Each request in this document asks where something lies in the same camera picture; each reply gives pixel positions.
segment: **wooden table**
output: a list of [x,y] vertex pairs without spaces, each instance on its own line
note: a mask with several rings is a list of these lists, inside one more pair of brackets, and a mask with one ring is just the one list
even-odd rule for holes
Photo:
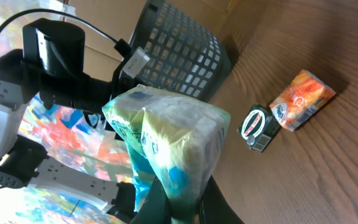
[[[232,115],[214,178],[245,223],[358,223],[358,1],[239,0],[220,32],[233,58],[211,100]],[[337,91],[294,133],[248,149],[236,129],[302,69]]]

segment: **small box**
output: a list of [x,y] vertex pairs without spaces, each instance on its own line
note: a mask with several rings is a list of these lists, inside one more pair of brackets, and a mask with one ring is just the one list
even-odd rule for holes
[[280,125],[270,110],[253,105],[237,131],[250,149],[263,152],[279,129]]
[[294,131],[335,94],[312,73],[302,70],[270,108],[283,128]]

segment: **plastic bag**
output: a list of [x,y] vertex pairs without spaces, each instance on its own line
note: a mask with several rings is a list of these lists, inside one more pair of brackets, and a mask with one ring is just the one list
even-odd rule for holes
[[230,114],[187,96],[138,86],[103,107],[125,140],[134,171],[139,210],[155,176],[172,216],[191,218],[218,162]]

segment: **orange snack package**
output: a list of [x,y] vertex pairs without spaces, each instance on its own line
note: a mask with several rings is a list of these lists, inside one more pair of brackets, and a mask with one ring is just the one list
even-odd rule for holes
[[335,94],[312,73],[302,70],[270,104],[270,109],[283,128],[294,131]]

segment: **cardboard box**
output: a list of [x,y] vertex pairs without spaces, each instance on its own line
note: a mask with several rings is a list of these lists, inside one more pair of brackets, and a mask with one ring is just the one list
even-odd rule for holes
[[[84,19],[116,40],[129,41],[146,0],[69,0],[77,17]],[[85,45],[121,61],[114,43],[89,27],[68,19],[81,27],[86,34]]]
[[106,82],[112,79],[112,73],[120,64],[120,61],[102,54],[90,47],[85,47],[84,72],[92,78]]
[[302,70],[270,108],[283,128],[294,131],[335,94],[311,72]]
[[218,24],[221,23],[224,17],[226,7],[221,8],[221,10],[216,9],[220,4],[215,4],[215,1],[216,0],[168,0],[167,2],[217,35],[219,32]]
[[252,105],[237,131],[250,149],[263,152],[279,129],[280,125],[270,110]]

